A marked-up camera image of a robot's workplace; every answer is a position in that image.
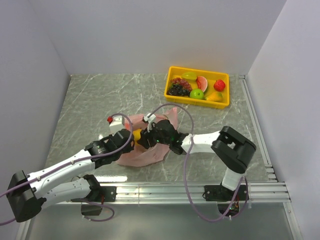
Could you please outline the orange green mango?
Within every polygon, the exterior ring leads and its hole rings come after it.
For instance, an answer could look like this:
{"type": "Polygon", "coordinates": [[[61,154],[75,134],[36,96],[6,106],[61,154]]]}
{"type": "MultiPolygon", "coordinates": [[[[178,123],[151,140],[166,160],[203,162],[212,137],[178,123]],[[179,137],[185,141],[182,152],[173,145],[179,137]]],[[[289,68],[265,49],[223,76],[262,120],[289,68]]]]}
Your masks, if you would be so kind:
{"type": "Polygon", "coordinates": [[[206,96],[204,99],[206,101],[210,101],[210,102],[222,102],[223,101],[223,95],[222,95],[221,92],[215,91],[212,94],[206,96]]]}

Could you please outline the pink plastic bag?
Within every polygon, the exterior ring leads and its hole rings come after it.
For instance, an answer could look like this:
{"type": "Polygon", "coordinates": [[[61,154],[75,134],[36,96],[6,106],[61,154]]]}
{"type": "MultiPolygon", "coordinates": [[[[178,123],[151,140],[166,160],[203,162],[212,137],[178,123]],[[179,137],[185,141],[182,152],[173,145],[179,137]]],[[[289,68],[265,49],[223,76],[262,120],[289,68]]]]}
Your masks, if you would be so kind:
{"type": "MultiPolygon", "coordinates": [[[[143,116],[143,114],[129,116],[129,119],[132,122],[133,131],[147,128],[147,124],[143,122],[143,116]]],[[[156,114],[155,122],[157,123],[161,120],[169,120],[176,129],[178,126],[177,107],[169,109],[164,114],[156,114]]],[[[125,167],[144,167],[162,161],[169,150],[169,146],[161,143],[157,143],[154,147],[149,149],[145,149],[143,146],[135,143],[134,150],[122,154],[116,163],[125,167]]]]}

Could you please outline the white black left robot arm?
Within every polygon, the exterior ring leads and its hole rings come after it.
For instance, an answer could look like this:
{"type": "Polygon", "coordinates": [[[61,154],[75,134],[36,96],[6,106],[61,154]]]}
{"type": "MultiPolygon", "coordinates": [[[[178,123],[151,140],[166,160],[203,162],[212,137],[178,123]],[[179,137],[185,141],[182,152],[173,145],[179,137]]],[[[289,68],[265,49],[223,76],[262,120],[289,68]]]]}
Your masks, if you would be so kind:
{"type": "Polygon", "coordinates": [[[88,174],[101,166],[117,161],[134,149],[134,136],[122,129],[88,144],[70,158],[37,172],[16,172],[4,196],[7,197],[14,221],[25,222],[42,209],[68,201],[86,203],[105,199],[98,180],[88,174]]]}

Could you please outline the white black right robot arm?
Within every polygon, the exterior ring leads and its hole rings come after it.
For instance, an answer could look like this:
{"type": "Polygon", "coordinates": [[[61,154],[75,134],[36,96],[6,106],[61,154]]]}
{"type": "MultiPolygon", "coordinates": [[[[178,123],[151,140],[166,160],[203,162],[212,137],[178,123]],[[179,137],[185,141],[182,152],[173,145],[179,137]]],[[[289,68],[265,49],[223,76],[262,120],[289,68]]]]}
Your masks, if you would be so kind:
{"type": "Polygon", "coordinates": [[[135,142],[145,149],[162,144],[177,155],[216,154],[226,166],[220,187],[220,194],[226,200],[237,195],[238,184],[257,150],[251,140],[230,126],[212,133],[191,134],[177,131],[169,120],[161,120],[153,122],[150,129],[134,131],[133,135],[135,142]]]}

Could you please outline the yellow orange fruit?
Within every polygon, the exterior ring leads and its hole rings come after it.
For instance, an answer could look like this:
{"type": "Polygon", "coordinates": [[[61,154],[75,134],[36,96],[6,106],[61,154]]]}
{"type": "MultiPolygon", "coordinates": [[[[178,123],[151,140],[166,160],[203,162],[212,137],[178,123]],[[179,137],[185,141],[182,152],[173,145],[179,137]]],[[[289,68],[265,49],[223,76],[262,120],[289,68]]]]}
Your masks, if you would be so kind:
{"type": "Polygon", "coordinates": [[[141,129],[134,130],[132,132],[134,140],[137,142],[141,139],[141,129]]]}

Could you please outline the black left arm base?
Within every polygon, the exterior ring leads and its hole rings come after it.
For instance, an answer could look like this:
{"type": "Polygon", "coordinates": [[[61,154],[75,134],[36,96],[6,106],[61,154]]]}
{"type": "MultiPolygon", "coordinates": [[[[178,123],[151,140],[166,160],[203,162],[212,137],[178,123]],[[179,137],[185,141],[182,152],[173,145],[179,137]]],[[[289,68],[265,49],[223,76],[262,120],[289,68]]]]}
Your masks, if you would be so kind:
{"type": "MultiPolygon", "coordinates": [[[[116,200],[117,187],[116,186],[102,186],[100,190],[94,190],[89,196],[85,197],[84,200],[97,204],[111,203],[116,200]]],[[[103,207],[85,204],[80,198],[72,199],[71,202],[81,203],[80,212],[85,217],[95,217],[102,213],[103,207]]]]}

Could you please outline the red strawberry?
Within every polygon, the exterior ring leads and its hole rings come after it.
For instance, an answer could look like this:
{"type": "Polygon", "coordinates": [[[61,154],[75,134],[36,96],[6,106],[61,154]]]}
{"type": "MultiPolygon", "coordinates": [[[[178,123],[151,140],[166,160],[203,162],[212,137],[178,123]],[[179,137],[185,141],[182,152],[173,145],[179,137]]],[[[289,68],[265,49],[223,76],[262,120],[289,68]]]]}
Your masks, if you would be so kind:
{"type": "Polygon", "coordinates": [[[223,92],[225,87],[226,84],[222,79],[218,79],[213,85],[213,88],[218,92],[223,92]]]}

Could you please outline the green apple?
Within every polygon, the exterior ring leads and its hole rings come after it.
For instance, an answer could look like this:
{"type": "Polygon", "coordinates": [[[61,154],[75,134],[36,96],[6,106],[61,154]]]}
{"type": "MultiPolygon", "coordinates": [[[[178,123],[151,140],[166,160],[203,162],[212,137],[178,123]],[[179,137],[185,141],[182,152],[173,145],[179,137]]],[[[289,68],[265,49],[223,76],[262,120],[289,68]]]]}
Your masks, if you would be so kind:
{"type": "Polygon", "coordinates": [[[199,88],[195,88],[190,92],[189,97],[196,100],[203,100],[204,92],[199,88]]]}

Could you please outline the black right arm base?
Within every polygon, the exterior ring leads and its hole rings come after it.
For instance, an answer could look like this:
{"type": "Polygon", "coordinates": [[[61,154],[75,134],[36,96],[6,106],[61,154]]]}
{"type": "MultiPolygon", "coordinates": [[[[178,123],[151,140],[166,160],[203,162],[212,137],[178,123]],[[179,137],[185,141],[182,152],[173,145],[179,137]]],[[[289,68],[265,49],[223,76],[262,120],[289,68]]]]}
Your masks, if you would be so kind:
{"type": "Polygon", "coordinates": [[[202,197],[206,202],[218,202],[217,208],[222,215],[226,210],[226,218],[234,218],[238,216],[247,206],[249,201],[249,190],[246,185],[240,185],[239,190],[232,202],[228,207],[228,202],[232,199],[235,191],[231,191],[220,185],[205,185],[202,197]]]}

